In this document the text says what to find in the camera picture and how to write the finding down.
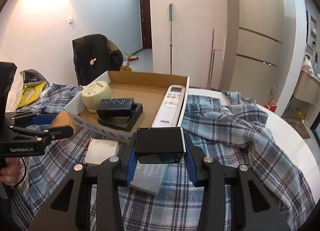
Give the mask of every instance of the remote control screen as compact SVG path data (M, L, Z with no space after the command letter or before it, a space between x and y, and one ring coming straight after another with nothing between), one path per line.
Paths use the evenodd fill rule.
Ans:
M182 88L178 88L178 87L173 87L173 88L171 88L171 92L181 93L181 91L182 91Z

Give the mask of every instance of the blue logo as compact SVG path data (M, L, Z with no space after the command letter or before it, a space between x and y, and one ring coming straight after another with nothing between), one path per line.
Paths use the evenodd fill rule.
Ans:
M82 122L81 120L79 120L78 118L73 117L73 119L74 119L77 123L79 123L79 124L83 124L83 122Z

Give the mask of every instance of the blue gripper pad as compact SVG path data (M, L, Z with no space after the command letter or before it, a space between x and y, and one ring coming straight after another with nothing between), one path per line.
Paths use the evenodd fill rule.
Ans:
M53 119L57 117L58 114L39 114L32 118L32 121L36 125L46 125L51 124Z
M186 139L184 139L185 146L186 146L186 152L184 154L184 162L187 168L189 180L192 182L194 186L196 186L198 180L196 177L196 164L195 161L193 160L193 157L191 155L191 150L189 147L189 144Z
M128 164L127 164L127 176L125 178L125 184L128 186L130 182L133 180L134 173L136 172L138 158L134 153L135 148L132 149Z

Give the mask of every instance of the green handle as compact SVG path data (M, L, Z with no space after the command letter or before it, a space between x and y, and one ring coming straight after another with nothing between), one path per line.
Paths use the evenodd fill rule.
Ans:
M169 18L170 18L170 21L172 21L172 3L170 3L169 5Z

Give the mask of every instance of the cardboard box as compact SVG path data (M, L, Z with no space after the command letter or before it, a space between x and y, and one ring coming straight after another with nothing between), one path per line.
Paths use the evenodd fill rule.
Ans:
M106 81L110 85L112 98L134 98L136 103L142 103L143 113L131 132L105 127L98 123L98 114L90 113L87 110L82 102L81 93L79 93L64 108L74 124L113 140L129 143L137 128L152 126L169 86L176 84L186 87L177 126L181 125L188 97L189 77L130 71L107 71L95 81Z

